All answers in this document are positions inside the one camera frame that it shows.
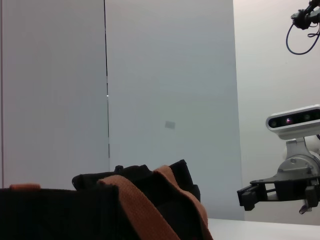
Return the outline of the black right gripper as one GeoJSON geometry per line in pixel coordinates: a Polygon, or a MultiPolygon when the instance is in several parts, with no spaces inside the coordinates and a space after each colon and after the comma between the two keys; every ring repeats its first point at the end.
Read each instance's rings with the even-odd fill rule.
{"type": "Polygon", "coordinates": [[[245,211],[252,211],[255,204],[264,201],[305,200],[308,208],[315,208],[320,202],[319,175],[275,175],[250,184],[237,191],[239,205],[245,211]]]}

